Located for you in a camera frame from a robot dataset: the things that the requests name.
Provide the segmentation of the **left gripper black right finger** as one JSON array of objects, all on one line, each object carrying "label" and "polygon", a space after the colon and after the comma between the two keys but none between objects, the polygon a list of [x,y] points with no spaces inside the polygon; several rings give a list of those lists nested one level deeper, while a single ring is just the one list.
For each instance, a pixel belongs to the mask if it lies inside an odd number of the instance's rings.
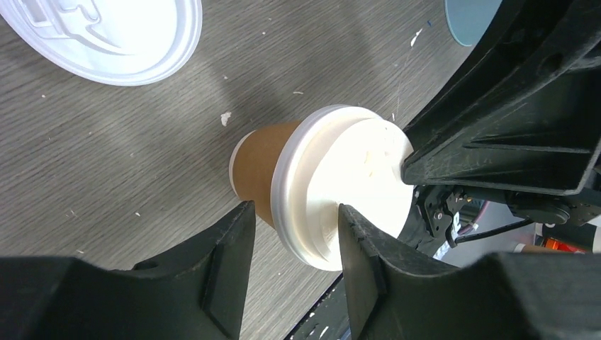
[{"label": "left gripper black right finger", "polygon": [[469,339],[470,323],[444,274],[454,266],[339,207],[339,245],[353,339]]}]

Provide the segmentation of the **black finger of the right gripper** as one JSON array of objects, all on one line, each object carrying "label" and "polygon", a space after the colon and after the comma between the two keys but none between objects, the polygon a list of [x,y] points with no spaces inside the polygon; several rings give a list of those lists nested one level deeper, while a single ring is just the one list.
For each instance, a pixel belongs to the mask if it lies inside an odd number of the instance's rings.
[{"label": "black finger of the right gripper", "polygon": [[405,133],[406,183],[579,193],[600,157],[600,2],[502,1]]}]

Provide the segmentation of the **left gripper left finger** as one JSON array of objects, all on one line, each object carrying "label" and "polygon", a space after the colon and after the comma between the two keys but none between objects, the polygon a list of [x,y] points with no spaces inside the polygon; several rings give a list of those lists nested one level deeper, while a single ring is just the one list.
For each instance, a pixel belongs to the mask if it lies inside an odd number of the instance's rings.
[{"label": "left gripper left finger", "polygon": [[138,339],[238,339],[254,249],[255,204],[244,201],[211,227],[141,261]]}]

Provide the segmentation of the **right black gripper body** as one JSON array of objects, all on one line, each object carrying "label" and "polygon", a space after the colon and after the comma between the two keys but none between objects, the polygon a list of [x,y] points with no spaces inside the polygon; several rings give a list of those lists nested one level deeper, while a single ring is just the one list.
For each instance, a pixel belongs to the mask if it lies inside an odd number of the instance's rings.
[{"label": "right black gripper body", "polygon": [[[422,229],[430,239],[445,241],[451,248],[531,224],[541,226],[536,235],[547,248],[558,249],[553,242],[574,249],[600,248],[600,227],[591,223],[600,216],[599,188],[552,196],[464,186],[419,186],[414,195],[418,215],[423,219]],[[504,204],[520,221],[475,234],[476,221],[472,220],[462,232],[461,210],[475,200]]]}]

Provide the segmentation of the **white plastic cup lid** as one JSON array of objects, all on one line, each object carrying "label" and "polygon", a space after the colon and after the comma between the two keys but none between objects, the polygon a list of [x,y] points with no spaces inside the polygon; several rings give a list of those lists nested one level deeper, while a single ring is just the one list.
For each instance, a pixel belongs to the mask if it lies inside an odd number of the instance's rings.
[{"label": "white plastic cup lid", "polygon": [[47,60],[113,86],[179,71],[201,36],[201,1],[2,1],[1,16]]}]

